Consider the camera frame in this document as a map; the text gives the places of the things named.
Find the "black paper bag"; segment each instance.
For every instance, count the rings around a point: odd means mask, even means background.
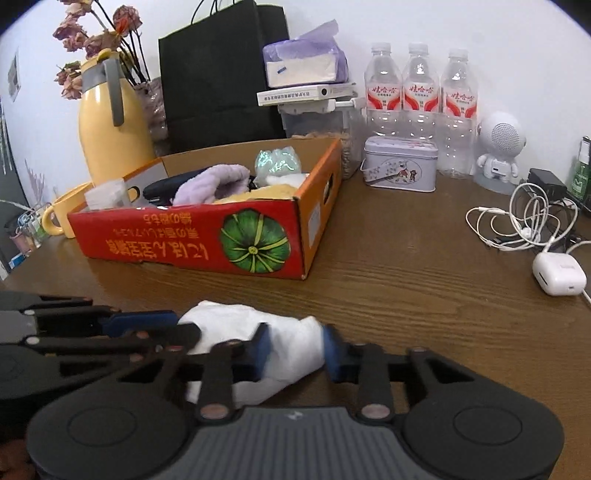
[[[160,69],[173,152],[284,138],[268,90],[264,45],[289,38],[281,7],[242,0],[160,40]]]

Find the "white wall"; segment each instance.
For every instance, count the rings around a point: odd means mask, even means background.
[[[130,2],[144,21],[143,45],[153,76],[159,73],[158,39],[187,25],[197,0]],[[530,167],[569,176],[580,138],[591,135],[591,37],[549,0],[277,0],[285,8],[290,33],[300,35],[336,18],[337,38],[349,59],[353,81],[363,82],[370,44],[392,43],[400,68],[407,44],[424,41],[439,72],[450,47],[468,48],[480,83],[480,113],[506,109],[528,134],[519,158],[521,171]],[[121,0],[102,0],[112,12]],[[0,41],[0,96],[5,104],[12,146],[27,189],[24,159],[63,193],[87,180],[77,139],[77,102],[62,100],[53,83],[56,65],[76,59],[51,33],[63,17],[57,0],[42,0]],[[202,6],[201,16],[209,13]],[[97,30],[87,16],[84,25]],[[12,103],[7,72],[19,49],[22,88]]]

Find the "cardboard box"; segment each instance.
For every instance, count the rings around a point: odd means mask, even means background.
[[[266,140],[204,148],[160,158],[125,177],[130,189],[211,165],[254,170],[261,150],[291,145],[310,175],[290,200],[223,205],[147,206],[68,215],[91,258],[151,261],[223,273],[305,279],[342,181],[341,145],[332,138]]]

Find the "white box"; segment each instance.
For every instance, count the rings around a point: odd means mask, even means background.
[[[438,153],[431,142],[369,137],[361,171],[371,187],[434,192]]]
[[[258,92],[259,106],[280,105],[282,103],[309,102],[355,95],[354,83],[321,83],[299,87],[279,88]]]

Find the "white towel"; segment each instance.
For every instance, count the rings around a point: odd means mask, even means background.
[[[314,317],[297,320],[246,305],[205,300],[183,315],[179,323],[195,323],[201,328],[202,338],[189,354],[207,353],[213,345],[226,340],[250,340],[259,323],[269,325],[272,349],[263,379],[234,385],[237,407],[258,405],[324,365],[322,325]],[[196,403],[200,388],[201,382],[191,382],[187,400]]]

